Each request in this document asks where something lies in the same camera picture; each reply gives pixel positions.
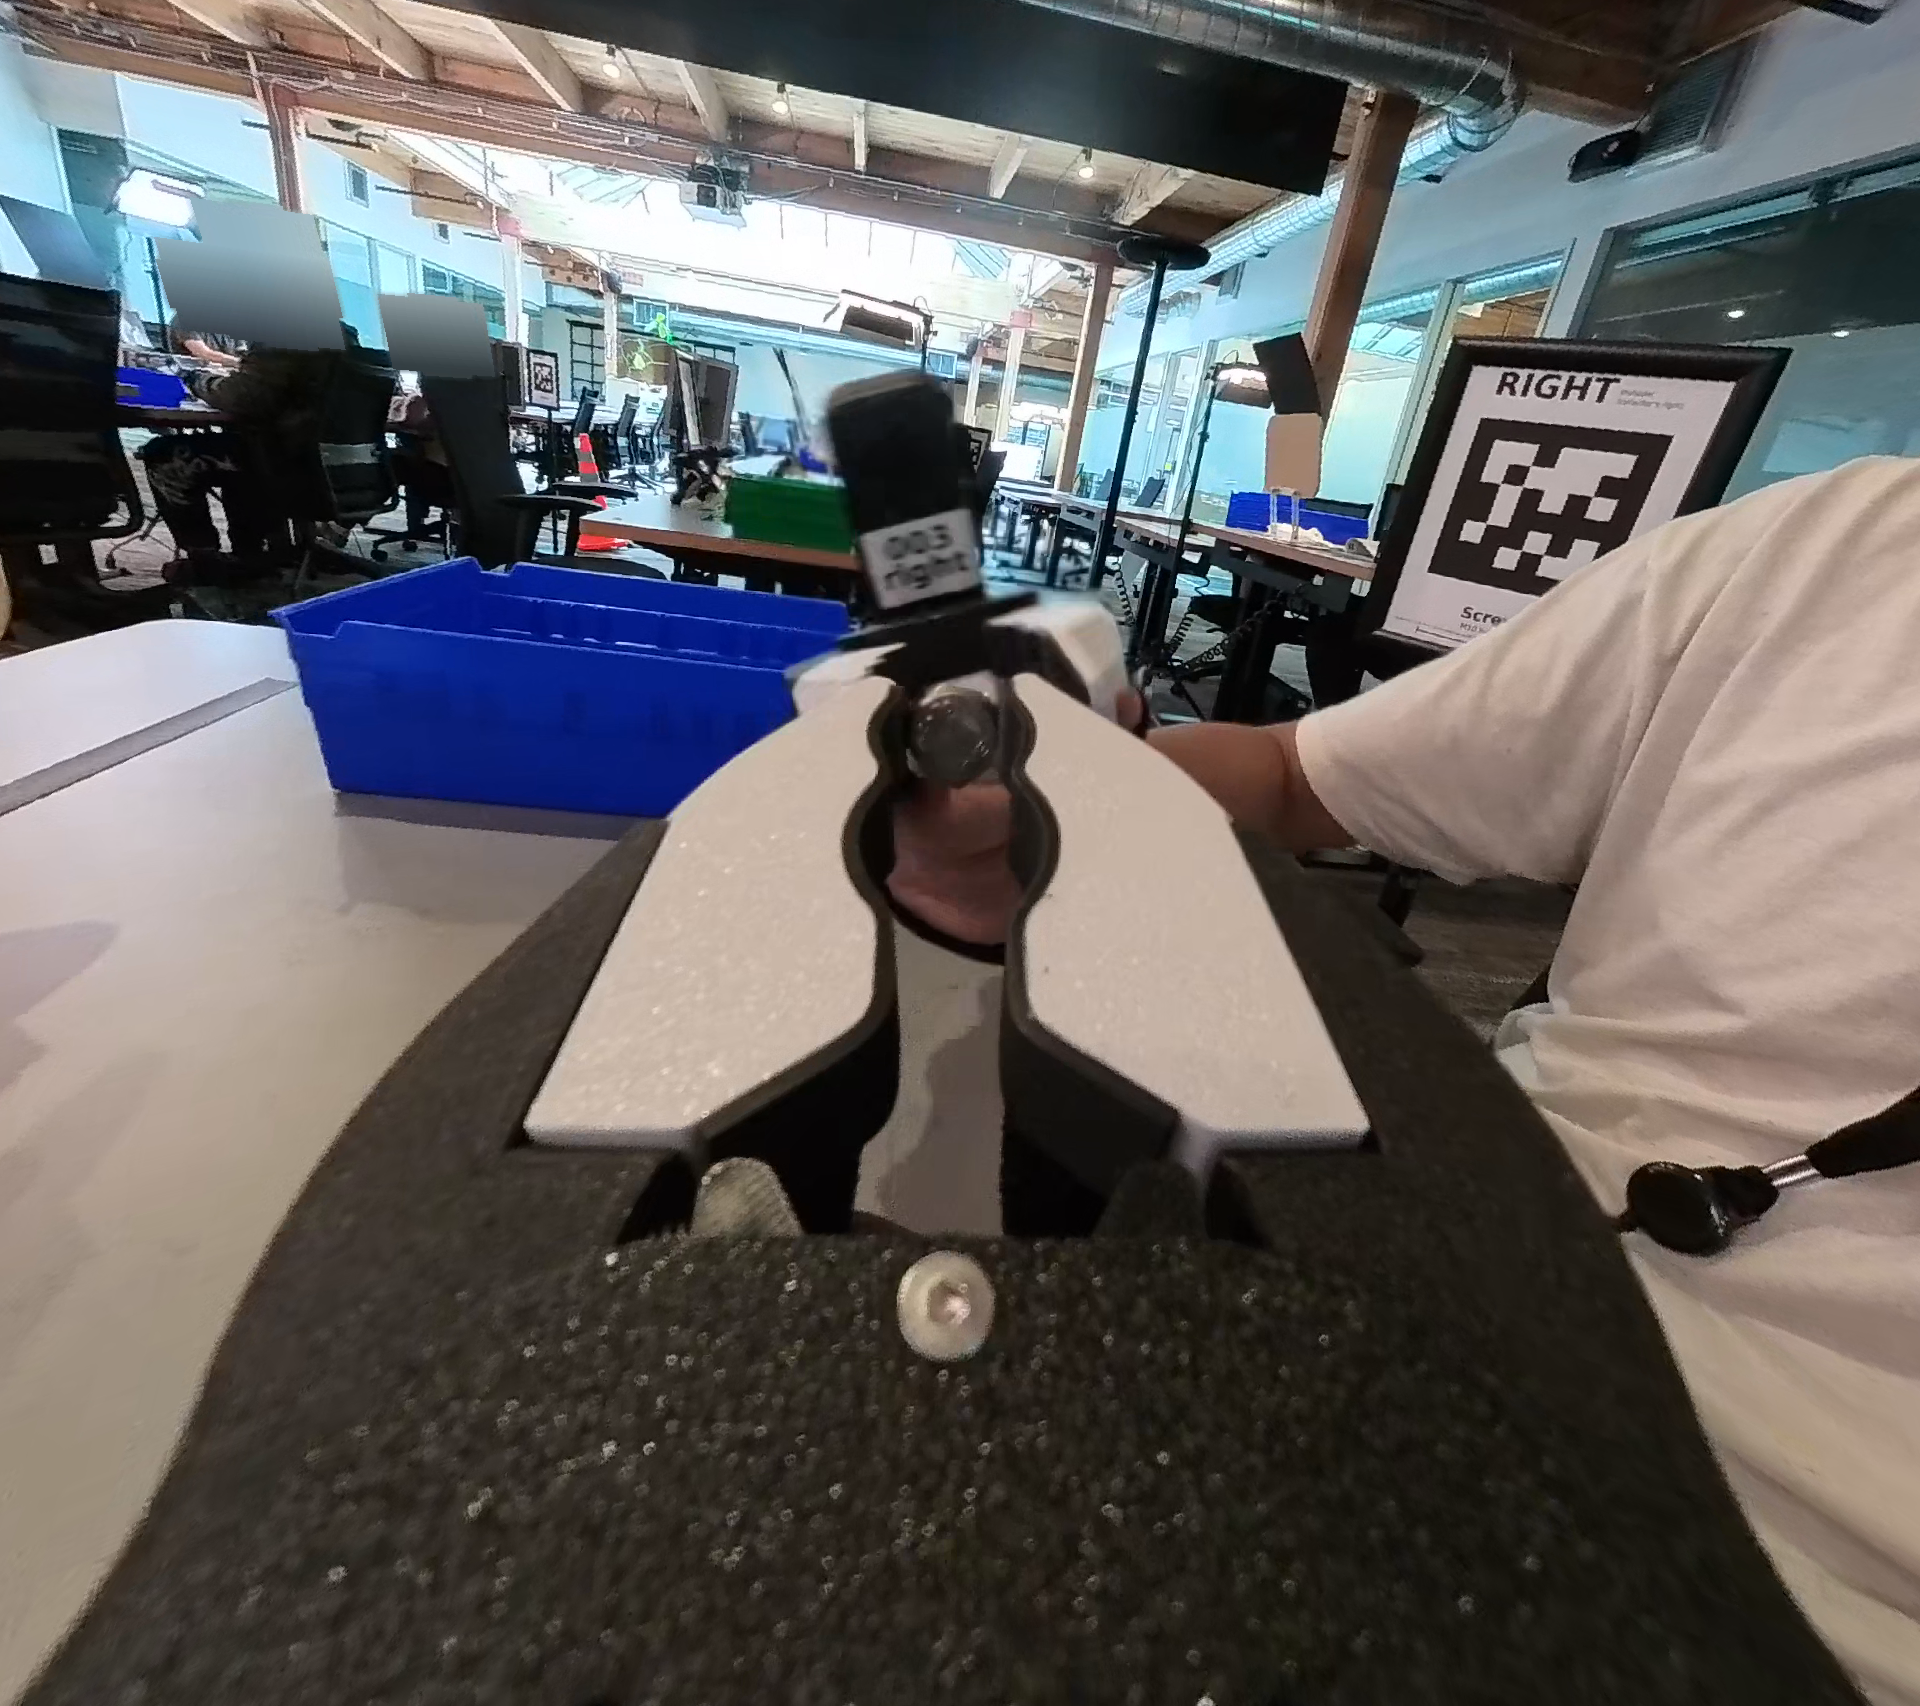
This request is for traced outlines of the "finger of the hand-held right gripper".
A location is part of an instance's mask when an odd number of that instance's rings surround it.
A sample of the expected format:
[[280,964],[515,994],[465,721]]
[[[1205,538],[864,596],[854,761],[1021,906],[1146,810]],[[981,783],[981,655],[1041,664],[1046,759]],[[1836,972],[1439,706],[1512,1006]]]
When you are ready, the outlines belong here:
[[1052,682],[1119,726],[1135,720],[1135,677],[1126,662],[1126,643],[1117,616],[1107,603],[1038,603],[1030,611],[1058,667]]
[[886,666],[901,648],[835,648],[829,654],[797,662],[788,667],[788,695],[792,707],[819,707],[835,699],[846,685],[864,679],[886,679]]

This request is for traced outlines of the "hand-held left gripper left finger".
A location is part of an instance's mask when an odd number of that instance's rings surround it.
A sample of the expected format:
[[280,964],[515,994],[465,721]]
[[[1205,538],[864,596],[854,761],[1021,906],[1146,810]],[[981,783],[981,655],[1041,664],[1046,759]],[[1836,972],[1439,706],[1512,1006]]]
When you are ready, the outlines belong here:
[[857,676],[675,808],[525,1113],[533,1145],[771,1168],[846,1234],[901,1093],[888,826],[901,688]]

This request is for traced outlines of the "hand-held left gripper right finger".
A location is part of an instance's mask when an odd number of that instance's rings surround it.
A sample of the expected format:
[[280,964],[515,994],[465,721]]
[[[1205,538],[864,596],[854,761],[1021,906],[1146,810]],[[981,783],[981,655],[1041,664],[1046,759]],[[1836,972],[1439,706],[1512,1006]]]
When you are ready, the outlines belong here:
[[1229,1163],[1365,1150],[1372,1122],[1230,816],[1034,672],[1007,711],[1004,1227],[1089,1234],[1148,1168],[1207,1205]]

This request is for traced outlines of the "steel hex bolt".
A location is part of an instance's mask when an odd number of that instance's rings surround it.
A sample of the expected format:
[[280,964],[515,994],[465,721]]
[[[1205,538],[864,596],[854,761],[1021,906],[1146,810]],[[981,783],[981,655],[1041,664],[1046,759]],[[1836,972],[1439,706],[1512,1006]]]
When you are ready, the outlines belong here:
[[994,779],[1003,713],[993,685],[942,682],[916,695],[906,717],[906,765],[916,781],[967,787]]

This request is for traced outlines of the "blue plastic bin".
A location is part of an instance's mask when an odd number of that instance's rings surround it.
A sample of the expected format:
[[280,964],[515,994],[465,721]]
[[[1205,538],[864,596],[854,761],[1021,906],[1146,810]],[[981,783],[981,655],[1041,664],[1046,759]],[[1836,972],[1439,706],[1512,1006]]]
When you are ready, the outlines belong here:
[[339,791],[669,816],[795,715],[835,599],[452,560],[274,609]]
[[1372,510],[1365,504],[1302,496],[1286,489],[1236,489],[1229,496],[1224,525],[1279,539],[1320,539],[1345,545],[1371,539]]

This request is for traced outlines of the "person's right hand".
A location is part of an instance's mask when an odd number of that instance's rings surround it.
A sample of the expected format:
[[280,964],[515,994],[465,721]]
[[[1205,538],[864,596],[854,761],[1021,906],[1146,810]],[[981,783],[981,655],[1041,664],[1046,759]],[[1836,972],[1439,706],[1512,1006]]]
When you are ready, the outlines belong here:
[[1012,864],[1012,802],[996,779],[914,783],[891,806],[886,896],[928,943],[998,966],[1023,901]]

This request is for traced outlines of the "green plastic bin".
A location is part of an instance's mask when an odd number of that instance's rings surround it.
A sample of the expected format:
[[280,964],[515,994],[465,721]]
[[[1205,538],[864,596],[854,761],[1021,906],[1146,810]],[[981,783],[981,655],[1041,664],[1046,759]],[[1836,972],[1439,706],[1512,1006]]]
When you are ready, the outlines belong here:
[[854,545],[850,493],[835,475],[735,469],[725,519],[746,541],[835,555],[850,555]]

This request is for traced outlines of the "wooden desk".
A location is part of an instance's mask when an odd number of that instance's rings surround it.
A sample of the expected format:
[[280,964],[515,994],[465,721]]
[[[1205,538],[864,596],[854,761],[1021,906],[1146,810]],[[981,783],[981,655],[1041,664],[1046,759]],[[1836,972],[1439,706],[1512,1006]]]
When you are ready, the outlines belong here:
[[636,543],[718,575],[795,573],[860,580],[860,564],[853,551],[741,533],[723,517],[708,517],[693,506],[673,504],[653,492],[615,500],[584,514],[580,533]]
[[1342,685],[1375,561],[1301,531],[1122,510],[1095,560],[1103,506],[1003,480],[989,506],[991,567],[1010,582],[1089,589],[1114,613],[1132,677],[1181,720],[1262,724],[1314,706],[1314,672]]

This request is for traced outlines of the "orange traffic cone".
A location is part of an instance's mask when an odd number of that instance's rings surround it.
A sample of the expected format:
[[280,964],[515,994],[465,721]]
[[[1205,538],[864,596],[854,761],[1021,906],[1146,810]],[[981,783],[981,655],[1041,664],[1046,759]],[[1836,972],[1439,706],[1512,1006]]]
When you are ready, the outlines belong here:
[[[588,517],[604,514],[611,510],[611,504],[621,504],[636,497],[636,487],[628,484],[613,484],[607,487],[602,480],[607,478],[601,464],[601,453],[604,452],[604,435],[597,435],[592,430],[582,427],[573,434],[574,445],[574,475],[566,484],[566,492],[588,508]],[[569,550],[586,551],[592,555],[607,555],[623,551],[630,539],[619,533],[588,531],[586,517],[577,519],[577,527],[570,533]]]

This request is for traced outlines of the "black floor lamp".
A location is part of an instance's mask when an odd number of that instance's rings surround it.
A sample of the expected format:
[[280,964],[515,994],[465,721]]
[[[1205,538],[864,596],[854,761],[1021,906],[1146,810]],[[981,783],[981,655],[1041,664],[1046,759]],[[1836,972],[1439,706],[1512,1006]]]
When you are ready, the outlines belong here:
[[1146,290],[1145,317],[1143,317],[1143,326],[1137,341],[1132,376],[1129,381],[1126,400],[1121,415],[1117,462],[1111,473],[1107,508],[1103,512],[1099,538],[1096,538],[1096,551],[1093,561],[1095,584],[1100,587],[1107,584],[1111,560],[1117,545],[1122,489],[1125,489],[1126,469],[1132,457],[1135,438],[1138,430],[1140,397],[1145,389],[1148,359],[1152,354],[1158,313],[1165,299],[1165,283],[1170,270],[1197,272],[1207,268],[1210,262],[1210,252],[1207,245],[1197,241],[1138,229],[1121,241],[1119,260],[1122,263],[1130,263],[1135,268],[1146,270],[1148,290]]

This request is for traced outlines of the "black office chair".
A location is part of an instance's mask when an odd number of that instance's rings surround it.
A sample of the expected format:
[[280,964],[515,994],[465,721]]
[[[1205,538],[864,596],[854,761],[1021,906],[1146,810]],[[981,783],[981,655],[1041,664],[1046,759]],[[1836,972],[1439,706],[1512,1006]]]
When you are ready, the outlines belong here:
[[96,578],[95,547],[142,533],[122,438],[119,297],[3,275],[3,554],[13,587],[55,570]]
[[664,580],[659,566],[580,554],[580,525],[607,496],[635,497],[636,487],[565,478],[556,487],[530,487],[517,464],[509,403],[488,376],[420,373],[420,393],[444,449],[459,525],[459,555],[487,570],[540,564]]

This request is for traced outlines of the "black hanging display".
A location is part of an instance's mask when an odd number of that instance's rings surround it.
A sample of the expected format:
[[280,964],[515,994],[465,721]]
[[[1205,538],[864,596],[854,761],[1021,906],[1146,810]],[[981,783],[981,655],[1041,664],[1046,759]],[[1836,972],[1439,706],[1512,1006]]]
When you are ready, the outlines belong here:
[[415,2],[1274,191],[1322,188],[1349,95],[1021,0]]

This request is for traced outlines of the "framed marker sign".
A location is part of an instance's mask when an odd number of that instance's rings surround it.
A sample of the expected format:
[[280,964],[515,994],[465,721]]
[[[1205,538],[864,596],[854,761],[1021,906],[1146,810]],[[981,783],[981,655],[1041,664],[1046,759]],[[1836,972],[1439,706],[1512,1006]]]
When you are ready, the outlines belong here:
[[1356,613],[1388,672],[1454,652],[1635,538],[1720,504],[1792,349],[1451,346]]

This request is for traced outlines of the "person in white shirt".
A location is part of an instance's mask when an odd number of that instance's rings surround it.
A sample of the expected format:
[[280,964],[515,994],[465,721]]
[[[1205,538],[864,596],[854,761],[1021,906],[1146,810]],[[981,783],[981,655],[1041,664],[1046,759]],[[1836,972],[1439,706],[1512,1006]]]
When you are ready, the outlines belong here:
[[[1679,517],[1299,727],[1317,799],[1435,878],[1569,883],[1501,1062],[1613,1209],[1917,1085],[1919,469]],[[1621,1251],[1784,1586],[1917,1701],[1917,1165],[1788,1191],[1714,1256]]]

